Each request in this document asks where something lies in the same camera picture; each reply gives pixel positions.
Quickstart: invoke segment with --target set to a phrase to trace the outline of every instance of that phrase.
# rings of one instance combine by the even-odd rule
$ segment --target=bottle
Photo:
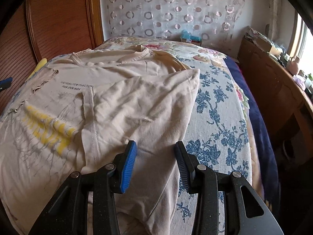
[[[294,56],[289,60],[289,62],[286,65],[286,69],[292,74],[297,75],[299,73],[299,62],[300,58],[297,56]]]

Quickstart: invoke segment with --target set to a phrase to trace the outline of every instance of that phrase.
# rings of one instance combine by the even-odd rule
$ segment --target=wooden wardrobe
[[[103,43],[100,0],[26,0],[0,35],[0,113],[42,59]]]

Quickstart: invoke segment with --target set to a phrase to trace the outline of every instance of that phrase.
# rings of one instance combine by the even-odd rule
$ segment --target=yellow cloth
[[[29,80],[37,71],[39,71],[45,64],[47,63],[47,59],[43,58],[40,60],[40,62],[37,64],[35,70],[28,76],[27,80]]]

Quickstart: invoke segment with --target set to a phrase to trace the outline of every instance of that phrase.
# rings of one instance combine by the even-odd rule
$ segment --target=bed
[[[237,65],[220,52],[166,40],[118,37],[107,40],[96,49],[121,50],[132,45],[166,51],[183,64],[200,69],[200,87],[184,138],[187,151],[215,171],[227,174],[241,172],[271,209],[272,200],[277,194],[275,188],[278,188],[276,162],[257,105]],[[45,66],[66,56],[58,56]],[[12,110],[11,105],[18,100],[27,82],[7,105],[2,121],[16,111]],[[189,195],[180,183],[171,234],[191,234],[196,203],[197,196]],[[219,193],[219,209],[219,233],[223,234],[222,193]]]

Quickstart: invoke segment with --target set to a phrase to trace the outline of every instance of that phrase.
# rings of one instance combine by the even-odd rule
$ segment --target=bed sheet
[[[270,210],[273,210],[273,213],[276,213],[278,210],[272,209],[272,207],[275,208],[275,206],[279,205],[277,202],[277,199],[279,198],[278,171],[267,129],[265,127],[258,105],[256,104],[256,101],[238,65],[229,56],[226,56],[224,61],[237,84],[249,98],[249,117],[255,135],[256,147],[259,156],[265,203]]]
[[[188,66],[200,69],[200,87],[184,138],[185,147],[200,163],[226,174],[240,171],[252,183],[250,148],[255,144],[252,130],[248,131],[248,98],[233,80],[223,60],[226,56],[190,43],[136,37],[112,38],[97,49],[124,49],[131,45],[167,51]],[[225,230],[223,203],[220,192],[219,234]],[[180,182],[171,234],[191,234],[196,204],[197,195],[189,195]]]

